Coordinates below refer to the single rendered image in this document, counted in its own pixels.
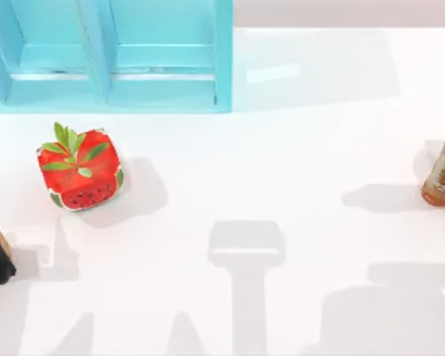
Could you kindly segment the light blue rack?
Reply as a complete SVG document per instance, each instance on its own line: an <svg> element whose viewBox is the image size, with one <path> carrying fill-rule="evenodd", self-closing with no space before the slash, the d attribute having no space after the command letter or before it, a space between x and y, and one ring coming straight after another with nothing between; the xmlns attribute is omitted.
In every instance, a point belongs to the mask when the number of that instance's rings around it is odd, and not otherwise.
<svg viewBox="0 0 445 356"><path fill-rule="evenodd" d="M0 0L0 113L229 112L234 0Z"/></svg>

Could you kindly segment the red watermelon plant pot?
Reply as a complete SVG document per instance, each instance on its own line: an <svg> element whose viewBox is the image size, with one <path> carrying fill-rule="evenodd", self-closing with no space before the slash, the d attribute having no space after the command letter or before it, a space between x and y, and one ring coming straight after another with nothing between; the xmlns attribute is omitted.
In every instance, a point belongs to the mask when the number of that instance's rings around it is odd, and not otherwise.
<svg viewBox="0 0 445 356"><path fill-rule="evenodd" d="M82 211L112 199L125 173L110 136L102 128L77 133L56 122L56 140L37 150L51 200L60 208Z"/></svg>

